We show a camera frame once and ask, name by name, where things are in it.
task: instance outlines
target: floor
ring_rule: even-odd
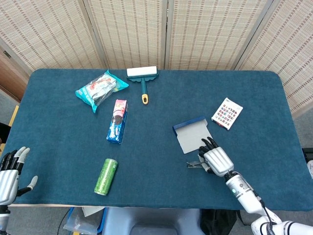
[[[8,124],[13,114],[15,102],[8,100],[0,94],[0,122]],[[302,147],[313,147],[313,109],[294,120],[296,130]],[[11,207],[11,218],[8,225],[8,232],[11,235],[56,235],[58,226],[68,208],[15,208]],[[292,220],[313,226],[313,211],[311,212],[292,212],[276,211],[277,215],[283,220]],[[243,220],[246,223],[258,218],[257,215],[242,212]],[[68,235],[62,227],[66,219],[62,222],[59,235]],[[230,235],[251,235],[249,226],[243,226],[240,221],[234,225]]]

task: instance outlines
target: lint roller handle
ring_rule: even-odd
[[[141,92],[142,92],[142,103],[143,104],[148,104],[149,99],[148,99],[148,92],[147,92],[147,85],[146,81],[144,78],[141,79]]]

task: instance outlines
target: green can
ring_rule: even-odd
[[[114,173],[117,168],[117,161],[107,158],[104,161],[101,173],[99,175],[96,187],[94,188],[94,192],[107,195],[110,189],[110,185],[114,176]]]

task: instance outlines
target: robotic arm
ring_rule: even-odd
[[[268,208],[261,197],[249,185],[245,178],[234,171],[234,163],[215,141],[208,137],[202,139],[206,146],[199,148],[199,160],[205,171],[224,177],[226,185],[248,213],[261,215],[251,224],[254,235],[313,235],[313,227],[294,223],[282,222]]]
[[[0,162],[0,235],[7,235],[6,227],[10,216],[8,206],[16,197],[31,191],[37,183],[38,177],[34,176],[27,187],[19,189],[20,174],[29,150],[26,147],[14,150],[5,154]]]

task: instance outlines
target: blue table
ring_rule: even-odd
[[[39,179],[16,203],[240,209],[223,178],[186,167],[197,153],[184,155],[172,131],[205,116],[213,138],[267,207],[313,209],[313,181],[278,75],[162,70],[147,83],[148,105],[140,83],[129,82],[94,114],[74,92],[103,72],[42,69],[31,75],[5,151],[30,147],[20,185],[33,175]],[[111,73],[126,81],[125,70]],[[210,120],[225,97],[244,108],[229,131]],[[129,102],[121,145],[106,140],[116,99]],[[93,189],[106,158],[119,166],[109,194],[101,196]]]

